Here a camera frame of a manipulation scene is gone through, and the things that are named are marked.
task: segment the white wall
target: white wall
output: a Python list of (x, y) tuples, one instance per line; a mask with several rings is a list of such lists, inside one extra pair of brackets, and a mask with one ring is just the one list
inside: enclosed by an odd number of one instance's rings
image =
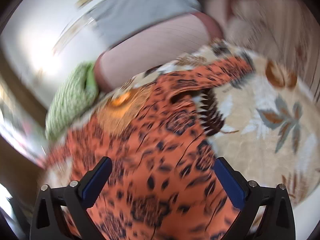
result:
[[(81, 9), (78, 0), (23, 0), (0, 36), (0, 46), (22, 82), (47, 108), (58, 87), (81, 61), (95, 60), (106, 46), (91, 26), (86, 26), (60, 52), (52, 48), (61, 34), (102, 0)], [(35, 83), (35, 75), (44, 70)]]

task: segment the green towel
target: green towel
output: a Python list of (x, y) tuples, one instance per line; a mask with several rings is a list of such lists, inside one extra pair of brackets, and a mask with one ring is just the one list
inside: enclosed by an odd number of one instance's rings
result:
[(54, 141), (72, 121), (92, 105), (99, 93), (94, 63), (81, 63), (56, 92), (45, 120), (45, 135)]

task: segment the blue gripper pad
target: blue gripper pad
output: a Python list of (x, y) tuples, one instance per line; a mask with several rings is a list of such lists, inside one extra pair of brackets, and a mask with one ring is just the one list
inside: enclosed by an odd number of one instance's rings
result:
[(112, 172), (111, 159), (105, 158), (97, 170), (94, 169), (93, 171), (89, 172), (94, 172), (94, 174), (82, 191), (81, 204), (84, 208), (90, 208), (96, 202), (101, 190), (103, 189)]
[(233, 206), (242, 210), (245, 204), (245, 193), (236, 179), (219, 159), (214, 162), (213, 170)]

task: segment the orange leopard print fabric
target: orange leopard print fabric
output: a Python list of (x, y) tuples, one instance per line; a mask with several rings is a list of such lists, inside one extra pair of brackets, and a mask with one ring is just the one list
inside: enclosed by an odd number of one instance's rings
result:
[(68, 133), (47, 165), (71, 156), (71, 180), (80, 180), (103, 156), (112, 159), (111, 176), (88, 209), (106, 239), (220, 239), (238, 210), (211, 169), (214, 152), (183, 92), (220, 86), (251, 71), (233, 57), (161, 75), (148, 85), (150, 97), (121, 135), (109, 135), (94, 114), (82, 130)]

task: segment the person's leg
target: person's leg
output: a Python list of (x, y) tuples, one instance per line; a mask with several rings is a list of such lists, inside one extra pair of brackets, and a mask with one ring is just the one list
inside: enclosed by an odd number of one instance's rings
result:
[(186, 14), (152, 26), (102, 54), (95, 65), (101, 90), (110, 92), (132, 76), (195, 52), (213, 38), (219, 24), (204, 13)]

